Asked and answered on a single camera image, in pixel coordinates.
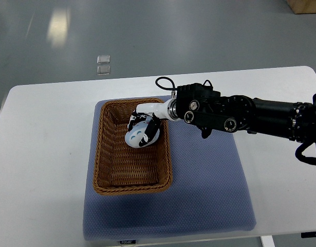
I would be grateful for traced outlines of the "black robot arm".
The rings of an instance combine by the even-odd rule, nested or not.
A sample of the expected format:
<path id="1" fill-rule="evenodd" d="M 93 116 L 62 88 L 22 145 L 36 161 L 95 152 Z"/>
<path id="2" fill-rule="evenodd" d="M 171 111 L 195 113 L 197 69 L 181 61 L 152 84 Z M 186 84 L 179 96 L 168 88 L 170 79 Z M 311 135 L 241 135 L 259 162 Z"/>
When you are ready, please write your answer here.
<path id="1" fill-rule="evenodd" d="M 209 80 L 169 88 L 172 97 L 165 103 L 142 103 L 132 112 L 128 131 L 147 120 L 135 145 L 138 148 L 156 140 L 161 122 L 183 120 L 196 126 L 202 138 L 213 130 L 266 134 L 300 143 L 295 157 L 316 166 L 316 94 L 312 103 L 268 101 L 244 95 L 222 96 Z"/>

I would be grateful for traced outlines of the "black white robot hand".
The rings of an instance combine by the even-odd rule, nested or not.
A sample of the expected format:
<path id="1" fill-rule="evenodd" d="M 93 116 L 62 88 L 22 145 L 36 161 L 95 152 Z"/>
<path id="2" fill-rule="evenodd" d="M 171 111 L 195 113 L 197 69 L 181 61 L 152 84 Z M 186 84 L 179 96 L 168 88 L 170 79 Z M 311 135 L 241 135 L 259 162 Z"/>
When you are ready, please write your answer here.
<path id="1" fill-rule="evenodd" d="M 135 125 L 145 121 L 147 116 L 151 116 L 145 130 L 145 135 L 139 142 L 139 147 L 145 147 L 149 144 L 149 138 L 159 136 L 160 120 L 166 119 L 176 121 L 176 99 L 169 99 L 164 103 L 143 103 L 136 106 L 136 113 L 132 113 L 127 125 L 128 130 L 132 130 Z"/>

